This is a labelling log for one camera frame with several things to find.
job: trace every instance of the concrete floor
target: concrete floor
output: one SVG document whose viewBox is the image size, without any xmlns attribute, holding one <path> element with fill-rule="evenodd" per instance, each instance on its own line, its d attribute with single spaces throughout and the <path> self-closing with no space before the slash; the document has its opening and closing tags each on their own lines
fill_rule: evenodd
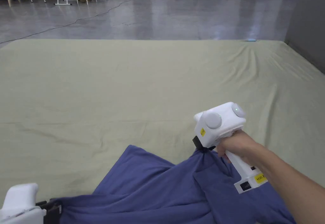
<svg viewBox="0 0 325 224">
<path fill-rule="evenodd" d="M 0 1 L 0 46 L 28 38 L 284 40 L 297 0 L 98 0 L 54 6 L 55 0 Z"/>
</svg>

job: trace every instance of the yellow sticker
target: yellow sticker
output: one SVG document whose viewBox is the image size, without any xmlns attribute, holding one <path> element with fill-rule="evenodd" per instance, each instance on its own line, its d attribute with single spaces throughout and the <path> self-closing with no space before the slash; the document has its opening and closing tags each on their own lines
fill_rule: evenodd
<svg viewBox="0 0 325 224">
<path fill-rule="evenodd" d="M 201 129 L 201 135 L 202 135 L 202 137 L 205 135 L 205 130 L 204 130 L 204 128 Z"/>
<path fill-rule="evenodd" d="M 267 181 L 267 178 L 263 173 L 256 175 L 254 178 L 257 183 L 262 183 L 262 182 Z"/>
</svg>

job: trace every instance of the blue towel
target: blue towel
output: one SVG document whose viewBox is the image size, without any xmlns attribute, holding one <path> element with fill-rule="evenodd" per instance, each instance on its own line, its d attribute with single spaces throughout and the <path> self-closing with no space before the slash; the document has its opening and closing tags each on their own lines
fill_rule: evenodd
<svg viewBox="0 0 325 224">
<path fill-rule="evenodd" d="M 60 223 L 295 223 L 269 183 L 238 194 L 239 179 L 214 151 L 174 165 L 130 145 L 92 195 L 58 199 Z"/>
</svg>

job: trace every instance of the mattress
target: mattress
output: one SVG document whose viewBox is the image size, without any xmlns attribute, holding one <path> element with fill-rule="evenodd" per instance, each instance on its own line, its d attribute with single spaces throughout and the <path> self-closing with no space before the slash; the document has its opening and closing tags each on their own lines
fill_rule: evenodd
<svg viewBox="0 0 325 224">
<path fill-rule="evenodd" d="M 18 40 L 0 49 L 0 201 L 92 193 L 125 148 L 174 164 L 193 115 L 233 101 L 244 130 L 325 186 L 325 77 L 277 41 Z"/>
</svg>

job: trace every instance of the cable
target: cable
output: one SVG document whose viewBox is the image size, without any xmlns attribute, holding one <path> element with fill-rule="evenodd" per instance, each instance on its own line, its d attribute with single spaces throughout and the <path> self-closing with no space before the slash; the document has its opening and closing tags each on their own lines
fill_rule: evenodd
<svg viewBox="0 0 325 224">
<path fill-rule="evenodd" d="M 76 22 L 79 21 L 79 20 L 95 18 L 95 17 L 97 17 L 97 16 L 99 16 L 99 15 L 103 15 L 103 14 L 108 13 L 110 10 L 113 10 L 113 9 L 115 9 L 115 8 L 118 8 L 119 6 L 121 6 L 121 5 L 124 4 L 124 3 L 128 3 L 128 2 L 131 2 L 131 1 L 134 1 L 134 0 L 127 0 L 127 1 L 125 1 L 125 2 L 121 2 L 121 3 L 120 3 L 119 5 L 117 5 L 116 7 L 112 7 L 112 8 L 110 8 L 110 9 L 108 9 L 106 12 L 98 13 L 98 14 L 96 14 L 96 15 L 93 16 L 93 17 L 78 18 L 78 19 L 76 19 L 76 21 L 74 21 L 74 22 L 72 22 L 72 23 L 68 23 L 68 24 L 65 24 L 65 25 L 62 25 L 62 26 L 58 26 L 58 27 L 54 27 L 54 28 L 50 28 L 50 29 L 46 29 L 46 30 L 44 30 L 44 31 L 40 31 L 40 32 L 37 32 L 37 33 L 33 33 L 33 34 L 30 34 L 30 35 L 26 35 L 26 36 L 23 36 L 23 37 L 20 37 L 20 38 L 10 39 L 10 40 L 5 40 L 5 41 L 3 41 L 3 42 L 0 42 L 0 44 L 6 43 L 6 42 L 15 41 L 15 40 L 18 40 L 18 39 L 24 39 L 24 38 L 27 38 L 27 37 L 30 37 L 30 36 L 33 36 L 33 35 L 38 35 L 38 34 L 41 34 L 41 33 L 44 33 L 44 32 L 50 31 L 50 30 L 55 30 L 55 29 L 64 28 L 64 27 L 67 27 L 67 26 L 69 26 L 69 25 L 71 25 L 71 24 L 76 23 Z"/>
</svg>

